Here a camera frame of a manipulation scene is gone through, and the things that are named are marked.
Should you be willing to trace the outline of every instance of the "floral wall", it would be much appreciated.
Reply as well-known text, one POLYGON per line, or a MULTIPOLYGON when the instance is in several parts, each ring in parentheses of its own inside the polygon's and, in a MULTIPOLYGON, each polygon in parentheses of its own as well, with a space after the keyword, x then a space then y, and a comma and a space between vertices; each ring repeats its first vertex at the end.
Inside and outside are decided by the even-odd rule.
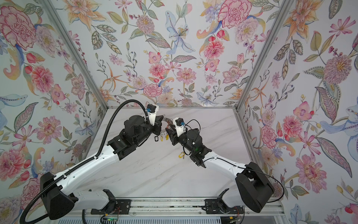
POLYGON ((12 224, 44 173, 84 158, 105 111, 38 1, 0 1, 0 59, 0 223, 12 224))
POLYGON ((240 108, 292 224, 358 224, 357 8, 295 0, 240 108))
POLYGON ((233 106, 279 0, 52 1, 109 106, 233 106))

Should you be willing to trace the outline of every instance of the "black mounting plate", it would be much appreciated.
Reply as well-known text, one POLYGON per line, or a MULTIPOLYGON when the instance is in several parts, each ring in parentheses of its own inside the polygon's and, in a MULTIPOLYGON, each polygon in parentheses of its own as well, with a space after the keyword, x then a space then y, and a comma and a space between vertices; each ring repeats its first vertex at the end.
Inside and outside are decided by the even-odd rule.
MULTIPOLYGON (((218 201, 218 199, 205 199, 206 214, 225 214, 219 210, 217 206, 218 201)), ((239 214, 244 214, 243 207, 237 206, 237 209, 239 210, 239 214)), ((237 214, 236 208, 229 208, 229 213, 227 214, 237 214)))
MULTIPOLYGON (((129 214, 129 209, 131 208, 131 200, 130 199, 117 199, 117 203, 118 203, 118 207, 120 207, 119 211, 116 210, 113 214, 117 215, 118 213, 120 215, 128 215, 129 214)), ((92 209, 91 210, 91 215, 104 215, 105 212, 104 211, 99 211, 97 209, 92 209)))

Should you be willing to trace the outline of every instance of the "marble tabletop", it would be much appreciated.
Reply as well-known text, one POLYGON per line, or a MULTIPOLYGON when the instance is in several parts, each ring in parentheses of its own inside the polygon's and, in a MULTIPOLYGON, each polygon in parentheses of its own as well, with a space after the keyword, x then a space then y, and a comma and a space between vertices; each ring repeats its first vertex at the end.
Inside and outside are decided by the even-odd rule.
MULTIPOLYGON (((114 109, 109 109, 95 137, 88 156, 97 152, 114 109)), ((123 108, 115 118, 107 141, 119 134, 124 121, 132 115, 144 115, 141 109, 123 108)), ((232 109, 160 109, 157 115, 180 117, 185 122, 197 119, 203 144, 219 155, 248 164, 243 138, 232 109)), ((192 121, 192 128, 198 125, 192 121)), ((236 183, 222 174, 196 166, 189 156, 180 159, 182 146, 170 139, 149 139, 118 163, 101 170, 81 185, 80 190, 109 189, 115 197, 214 197, 236 183)))

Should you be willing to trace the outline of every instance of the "painted flower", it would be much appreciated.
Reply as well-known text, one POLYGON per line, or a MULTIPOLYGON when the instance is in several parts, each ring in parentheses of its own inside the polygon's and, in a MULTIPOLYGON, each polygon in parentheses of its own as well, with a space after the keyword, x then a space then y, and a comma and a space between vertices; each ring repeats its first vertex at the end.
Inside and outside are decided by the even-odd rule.
POLYGON ((29 125, 27 127, 27 131, 24 127, 22 127, 21 132, 23 135, 18 134, 18 133, 14 134, 14 137, 18 138, 20 140, 13 142, 13 146, 21 144, 20 148, 23 148, 25 146, 26 142, 31 142, 31 139, 29 139, 29 137, 37 130, 37 129, 34 129, 33 131, 31 131, 31 129, 32 129, 32 125, 29 125))
POLYGON ((0 199, 0 223, 14 223, 19 216, 20 206, 19 195, 0 199))
POLYGON ((220 8, 218 21, 222 21, 223 27, 238 26, 246 20, 251 10, 251 2, 248 0, 226 0, 220 8))
POLYGON ((154 31, 154 23, 147 15, 142 15, 137 19, 137 26, 144 34, 151 34, 154 31))
POLYGON ((56 41, 49 29, 43 26, 38 26, 36 29, 36 43, 49 56, 54 57, 56 52, 56 41))
POLYGON ((173 95, 171 93, 165 92, 158 96, 158 102, 161 104, 167 104, 173 99, 173 95))
POLYGON ((196 72, 194 72, 191 68, 184 68, 184 70, 179 68, 179 72, 176 74, 176 79, 179 82, 183 81, 183 83, 189 85, 197 78, 195 74, 196 72))
POLYGON ((268 147, 264 146, 262 148, 261 155, 262 155, 264 163, 266 163, 267 165, 270 165, 270 166, 275 165, 276 157, 275 157, 275 154, 272 152, 271 149, 269 149, 268 147))
POLYGON ((161 63, 155 63, 150 66, 149 73, 151 73, 155 77, 160 77, 164 74, 165 67, 161 63))
POLYGON ((65 110, 69 114, 72 114, 72 112, 75 112, 76 107, 77 107, 76 103, 65 103, 65 110))
POLYGON ((82 100, 84 96, 84 79, 82 74, 80 74, 78 78, 77 77, 72 78, 71 83, 73 86, 71 92, 74 95, 77 95, 79 100, 82 100))
POLYGON ((304 132, 304 134, 305 134, 304 138, 299 136, 301 141, 304 143, 303 148, 306 148, 308 146, 308 149, 312 154, 314 154, 313 152, 317 153, 317 155, 321 154, 321 152, 315 148, 315 147, 319 147, 319 144, 312 143, 312 141, 315 139, 315 135, 311 135, 310 138, 308 138, 308 132, 304 132))
POLYGON ((96 10, 101 4, 93 0, 63 0, 66 3, 64 9, 68 11, 68 21, 73 23, 80 20, 87 26, 88 30, 91 30, 93 21, 109 21, 101 13, 96 10))
POLYGON ((143 93, 149 97, 156 97, 162 93, 162 89, 158 84, 152 83, 144 87, 143 93))
POLYGON ((58 84, 55 84, 55 87, 51 89, 51 97, 54 102, 62 101, 66 99, 65 95, 63 94, 61 87, 58 84))
POLYGON ((273 148, 276 146, 276 133, 275 130, 273 130, 270 126, 265 125, 264 127, 262 127, 261 129, 261 133, 262 133, 262 141, 263 143, 266 144, 266 146, 268 148, 273 148))
POLYGON ((245 75, 247 72, 247 69, 241 69, 235 66, 232 66, 229 71, 224 71, 224 81, 223 83, 231 83, 235 80, 239 79, 241 76, 245 75))
POLYGON ((152 51, 149 52, 149 63, 154 64, 160 62, 161 55, 160 53, 154 53, 152 51))
POLYGON ((110 94, 110 90, 104 90, 102 88, 100 88, 100 92, 103 96, 103 98, 105 99, 106 102, 108 102, 109 100, 113 100, 116 101, 113 96, 110 94))
POLYGON ((311 154, 311 156, 303 155, 302 160, 300 158, 296 159, 296 166, 300 169, 298 171, 298 182, 305 184, 307 190, 311 189, 316 193, 319 193, 321 189, 327 190, 327 183, 323 180, 326 179, 326 172, 320 170, 322 164, 316 163, 316 157, 311 154))
POLYGON ((136 77, 133 79, 133 87, 136 89, 143 89, 147 85, 147 81, 142 76, 136 77))
POLYGON ((45 69, 43 66, 37 66, 31 72, 31 82, 37 90, 47 93, 54 84, 52 72, 48 68, 45 69))
POLYGON ((122 59, 118 58, 117 56, 111 54, 110 55, 110 61, 115 65, 121 65, 124 63, 124 61, 122 61, 122 59))
POLYGON ((209 70, 209 71, 212 71, 212 72, 216 71, 216 68, 219 65, 219 61, 220 61, 219 59, 208 61, 208 63, 206 63, 206 65, 205 65, 205 70, 206 71, 209 70))
POLYGON ((208 82, 210 84, 217 82, 216 78, 214 78, 212 74, 206 75, 205 80, 206 80, 206 82, 208 82))
POLYGON ((207 59, 215 59, 218 58, 224 52, 223 43, 219 40, 215 40, 210 42, 204 51, 204 56, 207 59))
POLYGON ((192 100, 190 98, 182 99, 182 106, 190 106, 192 104, 192 100))
POLYGON ((291 137, 298 137, 302 132, 302 123, 296 116, 286 116, 284 118, 283 129, 291 137))
POLYGON ((13 6, 3 6, 0 10, 0 31, 5 39, 24 50, 33 47, 36 30, 28 15, 13 6))
POLYGON ((322 0, 297 0, 296 8, 290 11, 290 17, 287 18, 283 26, 290 27, 289 40, 295 33, 308 41, 308 24, 317 21, 316 10, 323 3, 322 0))
POLYGON ((243 21, 237 28, 236 28, 236 35, 235 41, 236 43, 240 43, 242 41, 248 40, 251 38, 258 26, 258 21, 254 18, 249 18, 243 21))
POLYGON ((355 24, 355 20, 353 20, 352 22, 350 22, 349 24, 347 24, 350 20, 350 16, 348 16, 344 23, 342 24, 342 19, 338 19, 338 26, 336 24, 332 24, 331 25, 331 28, 334 29, 334 30, 330 30, 329 32, 330 33, 335 33, 335 32, 338 32, 336 34, 336 37, 338 37, 340 35, 340 33, 342 32, 343 34, 346 34, 346 33, 352 33, 352 31, 350 29, 347 29, 348 27, 352 26, 355 24))
POLYGON ((43 123, 39 122, 38 125, 41 128, 37 128, 34 132, 37 132, 37 138, 39 140, 43 140, 44 144, 51 143, 52 138, 61 137, 61 129, 59 126, 61 122, 55 118, 55 116, 51 116, 50 119, 43 118, 43 123))
POLYGON ((0 179, 13 179, 23 168, 25 156, 21 151, 9 149, 0 155, 0 179))
MULTIPOLYGON (((40 192, 40 178, 43 174, 39 174, 37 178, 30 178, 29 183, 24 187, 23 193, 21 195, 21 209, 25 209, 26 206, 31 202, 31 200, 40 192)), ((37 200, 35 204, 32 206, 34 209, 38 204, 40 204, 40 200, 37 200)))
POLYGON ((241 94, 242 94, 242 89, 241 88, 236 88, 236 91, 234 93, 232 93, 232 97, 230 97, 230 100, 238 100, 241 98, 241 94))
POLYGON ((347 55, 329 59, 323 70, 323 79, 329 84, 340 84, 346 80, 352 70, 351 62, 352 60, 347 55))
POLYGON ((264 113, 262 114, 262 122, 270 127, 272 126, 275 118, 276 118, 276 112, 270 109, 265 110, 264 113))
POLYGON ((130 5, 132 2, 127 0, 117 0, 118 2, 115 2, 116 5, 118 5, 118 8, 121 8, 124 6, 124 8, 127 8, 127 5, 130 5))

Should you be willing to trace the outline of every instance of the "pink peony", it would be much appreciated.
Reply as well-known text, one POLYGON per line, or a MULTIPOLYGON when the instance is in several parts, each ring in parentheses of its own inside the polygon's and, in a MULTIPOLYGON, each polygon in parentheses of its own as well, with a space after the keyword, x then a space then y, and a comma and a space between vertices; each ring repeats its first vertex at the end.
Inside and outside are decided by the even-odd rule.
POLYGON ((220 61, 219 59, 208 61, 208 63, 206 63, 206 65, 205 65, 205 70, 206 71, 209 70, 209 71, 212 71, 212 72, 216 71, 216 68, 219 65, 219 61, 220 61))
POLYGON ((223 27, 238 26, 248 16, 251 10, 251 2, 248 0, 226 0, 220 8, 218 21, 222 21, 223 27))
POLYGON ((30 18, 13 6, 1 7, 0 31, 12 45, 19 45, 24 50, 33 47, 36 40, 35 27, 30 18))
POLYGON ((311 108, 308 105, 307 101, 301 103, 296 109, 293 110, 293 114, 301 120, 309 120, 312 118, 310 114, 311 108))
POLYGON ((3 151, 0 156, 0 178, 5 181, 7 178, 13 179, 20 171, 25 163, 25 157, 21 151, 9 149, 3 151))
POLYGON ((55 84, 55 87, 51 89, 51 97, 54 102, 62 101, 66 99, 65 95, 63 94, 61 87, 58 84, 55 84))
POLYGON ((275 130, 273 130, 270 126, 265 125, 261 129, 262 132, 262 141, 266 144, 268 148, 273 148, 276 146, 276 137, 275 130))
POLYGON ((197 78, 195 74, 196 72, 194 72, 191 68, 184 68, 184 70, 179 68, 179 72, 176 74, 176 79, 179 82, 183 81, 183 83, 189 85, 197 78))
POLYGON ((43 140, 44 144, 51 143, 52 138, 61 137, 61 129, 59 126, 61 122, 55 118, 55 116, 51 116, 50 119, 43 118, 43 122, 39 122, 38 125, 41 128, 37 128, 35 132, 37 132, 37 138, 39 140, 43 140))
MULTIPOLYGON (((21 195, 21 209, 25 209, 31 200, 40 192, 40 178, 42 175, 43 174, 40 173, 37 178, 30 178, 29 183, 24 187, 21 195)), ((41 200, 37 200, 32 206, 32 209, 40 204, 40 202, 41 200)))
POLYGON ((207 59, 218 58, 224 52, 223 43, 219 40, 210 42, 204 51, 204 55, 207 59))
POLYGON ((323 79, 329 84, 340 84, 346 80, 352 70, 351 62, 352 60, 347 55, 329 59, 323 70, 323 79))
POLYGON ((283 128, 289 137, 299 137, 302 132, 302 123, 294 115, 286 116, 283 128))
POLYGON ((159 96, 162 92, 162 88, 158 84, 149 84, 143 89, 143 93, 149 97, 159 96))
POLYGON ((47 93, 51 90, 53 82, 52 72, 43 66, 37 66, 31 72, 31 81, 35 88, 42 93, 47 93))
POLYGON ((276 112, 267 109, 265 110, 265 112, 262 114, 262 122, 267 125, 267 126, 272 126, 274 119, 276 117, 276 112))
POLYGON ((298 171, 298 182, 305 184, 307 190, 310 190, 312 185, 312 190, 319 193, 321 189, 327 190, 327 183, 323 180, 327 178, 327 173, 320 170, 322 164, 315 164, 315 161, 316 157, 313 154, 311 156, 303 155, 302 160, 296 159, 296 166, 300 169, 298 171))
POLYGON ((165 66, 162 65, 161 63, 153 64, 149 68, 149 73, 151 73, 155 77, 162 76, 164 74, 164 72, 165 72, 165 66))
POLYGON ((71 92, 77 95, 79 100, 82 100, 84 96, 84 80, 82 74, 80 74, 78 78, 75 77, 71 79, 71 82, 73 86, 71 92))
POLYGON ((154 53, 154 52, 149 52, 149 63, 150 64, 154 64, 154 63, 158 63, 160 62, 161 59, 161 55, 160 53, 154 53))

